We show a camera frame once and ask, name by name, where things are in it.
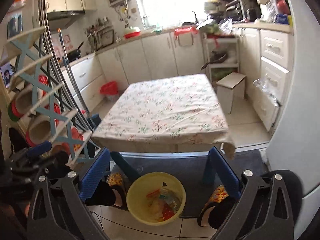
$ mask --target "frying pan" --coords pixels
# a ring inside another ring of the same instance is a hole
[[[81,53],[80,48],[83,44],[84,44],[84,41],[81,42],[78,49],[74,49],[67,54],[69,62],[75,61],[76,59],[80,58],[80,53]]]

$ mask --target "screw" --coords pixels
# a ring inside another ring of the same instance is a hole
[[[282,179],[282,176],[281,176],[280,174],[276,174],[276,175],[275,175],[275,178],[276,178],[277,180],[281,180],[281,179]]]
[[[247,176],[247,177],[251,177],[253,175],[253,172],[250,171],[250,170],[245,170],[244,171],[244,174]]]
[[[68,173],[68,177],[69,178],[73,178],[73,177],[75,177],[77,175],[77,173],[75,172],[75,171],[70,171],[69,173]]]
[[[39,181],[40,181],[40,182],[45,181],[45,176],[44,176],[44,175],[41,175],[41,176],[39,177]]]

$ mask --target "photo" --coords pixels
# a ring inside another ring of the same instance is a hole
[[[3,66],[0,67],[0,69],[4,85],[6,88],[8,88],[10,86],[10,79],[13,76],[13,70],[10,62],[5,63]]]

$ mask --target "trash bin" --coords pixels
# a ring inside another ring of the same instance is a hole
[[[100,94],[105,95],[111,102],[116,102],[119,98],[118,85],[116,81],[111,81],[104,84],[100,88]]]

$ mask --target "countertop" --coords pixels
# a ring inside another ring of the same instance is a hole
[[[232,27],[254,28],[254,29],[262,29],[262,30],[293,34],[293,28],[290,25],[279,24],[279,23],[235,23],[232,25]]]
[[[194,26],[194,25],[183,26],[183,28],[191,27],[191,26]],[[262,29],[262,30],[269,30],[269,31],[276,31],[276,32],[293,34],[293,28],[290,25],[278,24],[278,23],[236,23],[236,24],[233,24],[232,27],[234,27],[234,28],[254,28],[254,29]],[[182,27],[164,28],[164,29],[162,29],[160,34],[174,32],[174,30],[177,28],[182,28]],[[141,31],[141,34],[137,37],[132,37],[129,39],[122,39],[118,43],[114,43],[109,46],[106,46],[102,49],[97,50],[96,52],[93,52],[91,54],[88,54],[84,57],[81,57],[80,59],[77,59],[77,60],[71,62],[70,67],[77,65],[78,63],[80,63],[84,60],[87,60],[91,57],[94,57],[95,55],[98,55],[100,53],[103,53],[109,49],[116,48],[119,45],[123,45],[123,44],[126,44],[131,41],[136,41],[136,40],[140,40],[140,39],[143,39],[146,37],[156,36],[156,35],[160,35],[160,34],[157,34],[156,32],[152,32],[152,31]]]

